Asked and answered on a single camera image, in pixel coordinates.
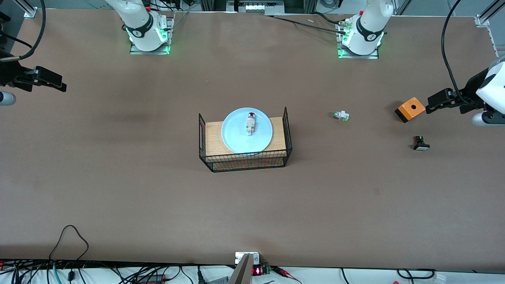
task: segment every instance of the plate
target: plate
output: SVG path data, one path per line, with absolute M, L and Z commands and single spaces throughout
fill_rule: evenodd
M 255 131 L 247 135 L 245 122 L 250 112 L 256 115 Z M 263 151 L 272 140 L 272 122 L 266 114 L 254 108 L 241 108 L 231 112 L 221 127 L 223 142 L 232 152 L 250 153 Z

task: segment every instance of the orange block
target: orange block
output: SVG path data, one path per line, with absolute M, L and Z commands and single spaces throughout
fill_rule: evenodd
M 423 104 L 421 104 L 421 102 L 416 97 L 413 97 L 412 99 L 403 103 L 394 112 L 404 123 L 406 123 L 425 110 L 426 109 L 424 108 Z

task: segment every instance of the table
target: table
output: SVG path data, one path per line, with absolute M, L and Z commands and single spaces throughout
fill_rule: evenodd
M 259 251 L 272 265 L 503 270 L 505 132 L 457 109 L 406 124 L 393 112 L 450 87 L 443 21 L 393 17 L 379 60 L 346 60 L 329 32 L 191 13 L 170 55 L 130 56 L 114 11 L 48 10 L 23 65 L 62 74 L 68 91 L 15 90 L 0 109 L 0 257 L 46 258 L 71 223 L 85 259 L 225 264 Z M 451 19 L 446 48 L 460 87 L 495 58 L 471 18 Z M 284 106 L 287 167 L 214 174 L 198 159 L 198 113 Z M 415 135 L 430 150 L 413 151 Z M 55 257 L 83 249 L 69 231 Z

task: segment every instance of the grey floor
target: grey floor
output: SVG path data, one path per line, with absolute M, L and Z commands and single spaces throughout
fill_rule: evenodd
M 332 14 L 355 14 L 364 9 L 367 0 L 344 0 L 339 9 L 324 7 L 321 3 L 317 5 L 317 11 Z M 405 15 L 412 16 L 447 16 L 450 7 L 456 0 L 413 0 Z M 456 8 L 455 16 L 475 16 L 481 13 L 493 0 L 463 0 Z M 34 6 L 39 6 L 38 0 L 29 0 Z M 47 8 L 65 9 L 111 9 L 104 0 L 45 0 Z M 4 32 L 10 35 L 17 35 L 23 21 L 21 9 L 14 3 L 14 0 L 4 0 L 0 5 L 0 11 L 9 15 L 12 20 L 4 24 Z M 505 9 L 498 12 L 490 21 L 491 33 L 496 44 L 496 49 L 500 55 L 505 54 Z M 4 46 L 5 50 L 10 51 L 13 42 L 8 41 Z

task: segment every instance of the small white and green connector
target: small white and green connector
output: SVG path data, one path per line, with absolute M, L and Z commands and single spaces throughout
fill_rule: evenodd
M 345 111 L 334 112 L 333 117 L 341 121 L 347 121 L 349 120 L 349 113 Z

